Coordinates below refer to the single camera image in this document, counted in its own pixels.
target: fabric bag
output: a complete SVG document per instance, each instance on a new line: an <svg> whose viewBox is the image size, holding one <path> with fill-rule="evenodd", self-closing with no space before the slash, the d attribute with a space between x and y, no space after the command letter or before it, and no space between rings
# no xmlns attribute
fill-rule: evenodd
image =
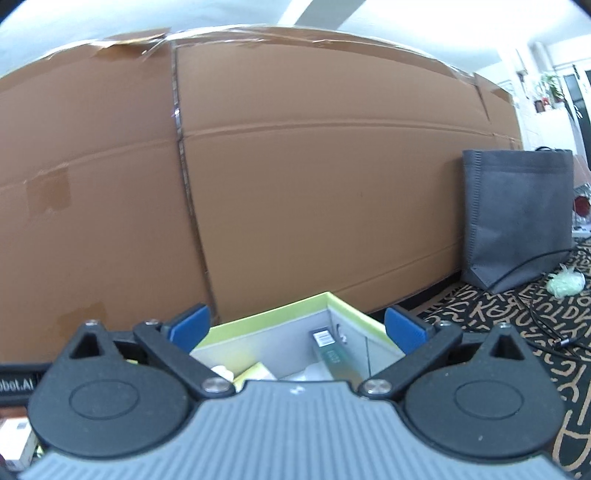
<svg viewBox="0 0 591 480"><path fill-rule="evenodd" d="M567 250L573 246L570 150L466 150L463 159L462 280L500 293L552 271L569 256Z"/></svg>

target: open box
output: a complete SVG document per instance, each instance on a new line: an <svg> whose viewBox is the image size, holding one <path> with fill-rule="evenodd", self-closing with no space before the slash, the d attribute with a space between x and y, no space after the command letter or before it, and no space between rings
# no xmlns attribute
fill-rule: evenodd
<svg viewBox="0 0 591 480"><path fill-rule="evenodd" d="M363 380L404 356L384 326L332 293L321 293L210 329L192 352L211 368L235 375L260 362L278 379L318 362L310 332L328 327Z"/></svg>

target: packing tape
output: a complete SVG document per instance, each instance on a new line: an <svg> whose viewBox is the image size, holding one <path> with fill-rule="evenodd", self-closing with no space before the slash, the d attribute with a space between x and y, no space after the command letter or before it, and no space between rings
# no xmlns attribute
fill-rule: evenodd
<svg viewBox="0 0 591 480"><path fill-rule="evenodd" d="M108 315L105 304L101 301L97 301L87 307L80 307L76 310L65 313L64 315L60 315L56 319L60 338L69 340L78 327L87 320L100 320L105 326L107 326Z"/></svg>
<svg viewBox="0 0 591 480"><path fill-rule="evenodd" d="M29 218L58 212L72 203L68 167L40 173L25 182Z"/></svg>

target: large cardboard box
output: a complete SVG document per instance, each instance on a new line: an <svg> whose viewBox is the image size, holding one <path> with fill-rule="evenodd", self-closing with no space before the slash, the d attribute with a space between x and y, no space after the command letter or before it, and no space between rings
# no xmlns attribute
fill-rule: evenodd
<svg viewBox="0 0 591 480"><path fill-rule="evenodd" d="M460 265L496 85L386 42L251 27L65 47L0 79L0 361L198 301L383 307Z"/></svg>

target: cardboard seam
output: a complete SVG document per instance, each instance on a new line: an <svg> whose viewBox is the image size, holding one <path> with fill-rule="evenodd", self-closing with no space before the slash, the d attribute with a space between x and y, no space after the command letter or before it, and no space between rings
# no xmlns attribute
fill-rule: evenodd
<svg viewBox="0 0 591 480"><path fill-rule="evenodd" d="M0 193L3 192L4 190L9 189L9 188L12 188L12 187L15 187L18 185L22 185L28 181L31 181L31 180L37 178L38 176L43 176L48 173L55 172L56 170L61 170L65 167L77 167L77 166L83 165L83 164L91 162L91 161L107 160L113 156L119 156L122 153L126 153L128 151L144 150L146 148L154 148L154 147L159 147L161 145L166 145L166 144L174 145L174 141L172 141L172 140L150 140L147 142L138 142L138 143L134 143L134 144L124 145L122 147L110 148L108 150L103 150L100 152L85 154L81 157L75 157L72 160L62 161L59 164L52 166L52 167L43 168L41 170L38 170L36 173L34 173L32 175L18 177L16 179L13 179L13 180L7 181L3 184L0 184Z"/></svg>
<svg viewBox="0 0 591 480"><path fill-rule="evenodd" d="M224 135L236 135L236 134L247 134L254 132L270 132L279 130L297 130L307 128L348 128L348 127L366 127L366 128L412 128L412 129L428 129L428 130L439 130L449 133L464 133L470 135L483 135L486 137L492 137L495 134L492 131L481 131L474 130L465 127L450 127L439 124L427 124L422 122L384 122L384 121L315 121L315 122L280 122L273 124L258 124L258 125L236 125L233 127L217 127L208 128L201 131L194 130L185 132L185 138L197 138L197 137L219 137Z"/></svg>
<svg viewBox="0 0 591 480"><path fill-rule="evenodd" d="M205 258L205 251L203 249L203 243L201 241L201 233L199 231L199 222L197 221L197 215L195 213L195 207L193 203L193 194L191 192L191 183L189 179L189 167L187 165L187 157L184 147L184 134L183 134L183 121L181 117L181 105L180 105L180 93L178 89L178 51L175 42L171 43L171 71L172 71L172 89L173 89L173 102L174 102L174 123L177 128L177 149L178 149L178 162L181 170L181 177L183 179L183 187L185 192L185 200L187 204L187 213L189 214L189 222L191 224L191 231L193 233L193 239L195 242L195 249L199 256L203 266L203 276L205 279L205 285L207 288L207 294L210 298L211 305L209 306L212 312L213 324L219 323L219 314L217 309L217 301L215 293L213 291L212 279L209 274L207 267L207 259Z"/></svg>
<svg viewBox="0 0 591 480"><path fill-rule="evenodd" d="M373 277L364 278L363 280L361 280L361 281L358 281L358 282L356 282L356 283L353 283L353 284L351 284L351 285L348 285L348 286L346 286L346 287L339 288L339 289L338 289L336 292L334 292L334 294L338 296L338 293L339 293L339 292L342 292L342 291L348 290L348 289L350 289L350 288L357 287L357 286L359 286L359 285L362 285L362 284L364 284L364 283L366 283L366 282L368 282L368 281L375 280L376 278L379 278L379 277L384 277L384 276L386 276L386 275L389 275L389 274L390 274L390 273L392 273L392 272L395 272L396 270L400 270L401 268L408 267L408 266L412 265L413 263L420 262L420 261L422 261L422 260L426 260L427 258L434 257L434 256L436 256L436 255L438 255L438 254L440 254L440 253L442 253L442 252L444 252L444 251L451 250L452 248L459 246L461 243L462 243L462 239L460 238L460 239L458 239L456 242L454 242L453 244L451 244L451 245L447 245L446 247L443 247L443 248L440 248L439 250L436 250L436 251L434 251L433 253L430 253L430 254L428 254L428 255L425 255L425 256L423 256L423 257L414 258L412 261L410 261L410 262L407 262L407 263L405 263L405 264L398 265L398 266L396 266L395 268L391 268L391 269L390 269L390 270L388 270L388 271L385 271L385 272L379 273L379 274L377 274L377 275L374 275Z"/></svg>

